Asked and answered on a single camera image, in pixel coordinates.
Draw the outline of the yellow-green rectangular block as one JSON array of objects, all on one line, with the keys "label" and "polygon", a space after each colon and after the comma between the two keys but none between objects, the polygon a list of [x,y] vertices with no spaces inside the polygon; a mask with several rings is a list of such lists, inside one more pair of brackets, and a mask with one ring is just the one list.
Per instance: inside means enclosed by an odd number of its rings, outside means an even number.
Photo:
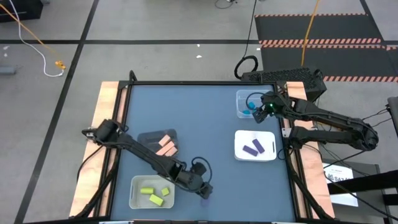
[{"label": "yellow-green rectangular block", "polygon": [[161,206],[163,205],[163,202],[164,202],[164,200],[163,200],[161,197],[158,197],[158,196],[156,196],[155,194],[152,194],[152,195],[149,197],[149,200],[150,200],[153,204],[157,205],[158,207],[161,207]]}]

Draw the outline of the long tan wooden block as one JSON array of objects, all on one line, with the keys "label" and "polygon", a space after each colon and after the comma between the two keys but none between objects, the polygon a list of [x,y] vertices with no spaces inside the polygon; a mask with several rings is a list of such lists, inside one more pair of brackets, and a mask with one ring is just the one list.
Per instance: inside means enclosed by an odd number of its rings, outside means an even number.
[{"label": "long tan wooden block", "polygon": [[172,141],[168,142],[165,146],[163,146],[161,149],[159,149],[156,154],[159,156],[165,155],[167,152],[169,152],[172,148],[174,147],[174,143]]}]

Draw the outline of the clear plastic bin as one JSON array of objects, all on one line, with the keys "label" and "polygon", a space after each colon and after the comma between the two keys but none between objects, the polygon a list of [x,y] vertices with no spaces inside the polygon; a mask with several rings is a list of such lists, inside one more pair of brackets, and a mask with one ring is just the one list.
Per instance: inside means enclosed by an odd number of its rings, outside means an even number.
[{"label": "clear plastic bin", "polygon": [[[261,105],[261,96],[269,90],[238,90],[236,92],[236,114],[241,119],[253,119],[253,111],[248,108],[248,103],[253,102],[256,107]],[[244,110],[249,110],[250,115],[243,114]]]}]

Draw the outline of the black perforated computer tower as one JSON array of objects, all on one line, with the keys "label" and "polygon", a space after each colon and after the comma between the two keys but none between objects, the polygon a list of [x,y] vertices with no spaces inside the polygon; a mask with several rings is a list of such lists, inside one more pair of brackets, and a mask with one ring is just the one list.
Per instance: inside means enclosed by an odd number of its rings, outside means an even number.
[{"label": "black perforated computer tower", "polygon": [[276,82],[279,85],[287,82],[302,82],[307,100],[312,102],[315,102],[327,90],[321,70],[308,67],[247,72],[242,74],[241,81],[258,83]]}]

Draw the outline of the pale grey plastic bin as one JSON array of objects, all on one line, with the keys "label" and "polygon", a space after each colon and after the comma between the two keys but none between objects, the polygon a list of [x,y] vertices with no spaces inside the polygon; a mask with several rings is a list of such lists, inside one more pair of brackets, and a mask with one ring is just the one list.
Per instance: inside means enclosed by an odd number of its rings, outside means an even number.
[{"label": "pale grey plastic bin", "polygon": [[[152,187],[155,189],[154,194],[161,197],[164,202],[161,207],[153,204],[149,194],[141,194],[140,189],[143,187]],[[161,190],[168,187],[170,194],[163,196]],[[172,208],[175,201],[175,185],[158,175],[137,175],[131,180],[129,206],[132,209],[152,209],[152,208]]]}]

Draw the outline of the dark smoky translucent bin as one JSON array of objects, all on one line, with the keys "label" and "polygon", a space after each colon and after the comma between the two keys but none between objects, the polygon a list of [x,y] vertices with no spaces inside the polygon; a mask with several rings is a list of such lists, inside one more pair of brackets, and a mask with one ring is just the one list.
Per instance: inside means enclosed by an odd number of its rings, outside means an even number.
[{"label": "dark smoky translucent bin", "polygon": [[148,133],[141,133],[137,137],[137,141],[149,148],[151,151],[155,153],[161,149],[162,147],[159,145],[159,141],[165,136],[169,135],[171,137],[171,141],[174,143],[174,147],[178,149],[178,139],[177,132],[174,129],[165,129],[160,131],[153,131]]}]

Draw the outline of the white paper sign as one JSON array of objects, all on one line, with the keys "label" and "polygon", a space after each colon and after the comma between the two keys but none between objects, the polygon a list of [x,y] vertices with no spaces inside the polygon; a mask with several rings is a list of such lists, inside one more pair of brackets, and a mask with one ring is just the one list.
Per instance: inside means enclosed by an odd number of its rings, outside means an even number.
[{"label": "white paper sign", "polygon": [[[339,182],[342,180],[349,180],[354,178],[351,168],[337,165],[330,166],[327,163],[323,163],[323,166],[325,174],[327,176],[326,182],[328,184],[331,183],[331,180],[333,182]],[[332,203],[347,205],[350,207],[358,207],[358,200],[351,194],[330,195],[330,198]]]}]

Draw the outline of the light wooden side board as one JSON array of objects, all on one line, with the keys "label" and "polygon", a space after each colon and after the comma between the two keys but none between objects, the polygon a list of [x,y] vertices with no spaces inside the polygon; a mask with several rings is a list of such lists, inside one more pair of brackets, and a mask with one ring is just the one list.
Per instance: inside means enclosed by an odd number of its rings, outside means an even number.
[{"label": "light wooden side board", "polygon": [[[99,91],[91,127],[112,118],[119,82],[103,82]],[[80,171],[69,216],[76,216],[90,201],[100,184],[106,149],[100,149]]]},{"label": "light wooden side board", "polygon": [[[294,97],[294,98],[300,98],[307,100],[307,96],[305,93],[305,88],[304,84],[302,82],[287,82],[287,93],[289,96]],[[302,126],[306,129],[312,129],[313,127],[313,122],[312,121],[301,121],[301,120],[296,120],[294,121],[295,126]],[[311,195],[315,198],[317,203],[324,209],[324,211],[331,217],[335,217],[334,211],[333,211],[333,206],[331,203],[331,198],[330,194],[328,191],[328,186],[326,183],[326,178],[324,177],[324,172],[323,172],[323,164],[322,164],[322,159],[320,155],[320,151],[318,148],[318,143],[317,142],[308,142],[307,145],[309,146],[303,146],[301,150],[299,150],[300,153],[300,159],[302,162],[302,167],[303,167],[303,176],[305,180],[305,184],[307,186],[308,191],[311,193]],[[304,206],[304,201],[303,201],[303,195],[298,190],[298,196],[299,196],[299,207],[300,214],[302,215],[301,217],[308,217],[306,215],[306,211]]]}]

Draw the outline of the black floor mat striped edge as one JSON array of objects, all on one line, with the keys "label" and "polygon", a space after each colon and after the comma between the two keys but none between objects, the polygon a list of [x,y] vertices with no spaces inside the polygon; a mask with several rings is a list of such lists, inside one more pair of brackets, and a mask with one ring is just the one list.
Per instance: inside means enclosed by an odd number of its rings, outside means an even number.
[{"label": "black floor mat striped edge", "polygon": [[326,82],[398,83],[398,46],[367,14],[259,14],[255,22],[267,70],[304,66]]}]

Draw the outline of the dark grey panel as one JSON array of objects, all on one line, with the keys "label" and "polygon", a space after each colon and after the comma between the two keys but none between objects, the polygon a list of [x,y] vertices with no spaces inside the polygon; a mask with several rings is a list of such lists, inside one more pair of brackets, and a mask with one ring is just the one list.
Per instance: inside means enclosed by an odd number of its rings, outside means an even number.
[{"label": "dark grey panel", "polygon": [[398,96],[392,96],[387,99],[387,110],[391,115],[392,122],[398,137]]}]

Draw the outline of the black side stand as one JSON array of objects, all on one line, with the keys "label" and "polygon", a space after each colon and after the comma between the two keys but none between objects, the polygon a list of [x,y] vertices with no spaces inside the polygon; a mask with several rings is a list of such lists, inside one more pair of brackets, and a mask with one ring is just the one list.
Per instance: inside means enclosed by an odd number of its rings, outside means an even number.
[{"label": "black side stand", "polygon": [[337,219],[356,223],[398,224],[398,170],[381,172],[378,165],[358,162],[323,163],[351,168],[353,179],[328,184],[330,195],[351,194],[358,207],[332,203]]}]

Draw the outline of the black box on floor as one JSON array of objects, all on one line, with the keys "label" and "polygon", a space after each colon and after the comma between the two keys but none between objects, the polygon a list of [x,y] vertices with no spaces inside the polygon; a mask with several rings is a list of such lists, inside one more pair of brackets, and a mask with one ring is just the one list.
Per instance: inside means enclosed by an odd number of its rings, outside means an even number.
[{"label": "black box on floor", "polygon": [[[42,9],[44,6],[41,0],[11,0],[11,1],[21,21],[40,19]],[[16,17],[16,14],[9,0],[0,0],[0,4],[2,4],[14,17]],[[12,22],[12,21],[14,21],[14,19],[3,8],[0,7],[0,23]]]}]

